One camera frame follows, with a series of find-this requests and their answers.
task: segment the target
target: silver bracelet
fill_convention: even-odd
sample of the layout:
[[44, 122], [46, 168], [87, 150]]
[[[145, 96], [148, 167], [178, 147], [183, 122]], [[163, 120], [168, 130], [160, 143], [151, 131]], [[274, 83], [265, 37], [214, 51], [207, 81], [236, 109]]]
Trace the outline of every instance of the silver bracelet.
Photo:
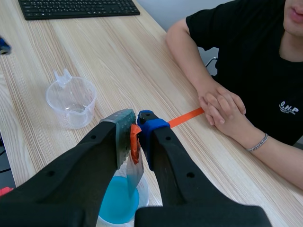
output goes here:
[[247, 149], [247, 151], [248, 152], [253, 152], [253, 151], [255, 151], [255, 150], [257, 150], [257, 149], [259, 149], [265, 142], [266, 142], [266, 140], [268, 139], [268, 134], [267, 133], [265, 133], [265, 137], [264, 137], [264, 139], [263, 140], [261, 140], [261, 142], [260, 143], [258, 143], [256, 146], [254, 146], [253, 148], [251, 148], [251, 149]]

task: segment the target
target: person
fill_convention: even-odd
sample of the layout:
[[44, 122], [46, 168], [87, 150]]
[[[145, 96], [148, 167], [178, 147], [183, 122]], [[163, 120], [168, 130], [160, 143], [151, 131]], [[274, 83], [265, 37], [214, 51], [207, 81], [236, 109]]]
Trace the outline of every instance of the person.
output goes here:
[[[174, 24], [166, 43], [206, 118], [303, 189], [303, 0], [234, 0]], [[219, 48], [212, 77], [198, 47]]]

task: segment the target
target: clear plastic cup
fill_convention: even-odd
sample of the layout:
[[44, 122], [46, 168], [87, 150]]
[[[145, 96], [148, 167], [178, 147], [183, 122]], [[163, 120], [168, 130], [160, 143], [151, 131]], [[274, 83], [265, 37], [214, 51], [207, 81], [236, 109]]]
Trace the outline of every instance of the clear plastic cup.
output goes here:
[[97, 92], [87, 79], [72, 77], [67, 69], [47, 89], [46, 100], [55, 111], [59, 121], [71, 129], [88, 125], [94, 116]]
[[[137, 186], [137, 190], [139, 193], [139, 205], [138, 205], [138, 209], [142, 208], [142, 207], [147, 207], [148, 203], [150, 201], [150, 190], [149, 190], [149, 186], [147, 184], [146, 178], [144, 176], [145, 174], [143, 174], [138, 186]], [[122, 176], [122, 177], [126, 177], [126, 162], [124, 162], [120, 169], [118, 169], [114, 176]], [[113, 224], [110, 222], [105, 221], [102, 217], [99, 216], [98, 218], [101, 222], [103, 222], [104, 224], [107, 224], [109, 226], [115, 226], [115, 227], [133, 227], [134, 226], [134, 216], [132, 217], [132, 219], [128, 222], [128, 223], [124, 223], [124, 224]]]

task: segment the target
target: blue liquid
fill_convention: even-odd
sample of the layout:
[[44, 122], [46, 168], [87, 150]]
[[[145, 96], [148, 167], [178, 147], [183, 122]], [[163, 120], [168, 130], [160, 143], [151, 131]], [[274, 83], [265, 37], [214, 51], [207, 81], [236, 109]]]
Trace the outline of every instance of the blue liquid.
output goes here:
[[102, 201], [99, 216], [113, 224], [129, 222], [139, 205], [139, 192], [136, 189], [129, 197], [127, 179], [114, 176], [110, 181]]

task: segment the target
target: wooden table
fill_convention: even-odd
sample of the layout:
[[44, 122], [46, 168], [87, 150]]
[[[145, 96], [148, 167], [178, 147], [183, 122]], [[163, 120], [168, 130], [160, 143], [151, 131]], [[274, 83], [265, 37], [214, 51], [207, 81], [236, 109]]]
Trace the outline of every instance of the wooden table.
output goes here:
[[[0, 1], [0, 34], [13, 48], [0, 57], [0, 130], [16, 186], [115, 111], [150, 109], [168, 121], [198, 107], [193, 87], [165, 45], [165, 32], [136, 5], [142, 13], [137, 17], [28, 22], [17, 0]], [[45, 100], [53, 70], [65, 68], [98, 90], [94, 119], [80, 130], [64, 129]], [[204, 116], [174, 132], [224, 194], [261, 206], [275, 227], [302, 226], [302, 191], [211, 128]], [[150, 205], [160, 205], [154, 174], [147, 176]]]

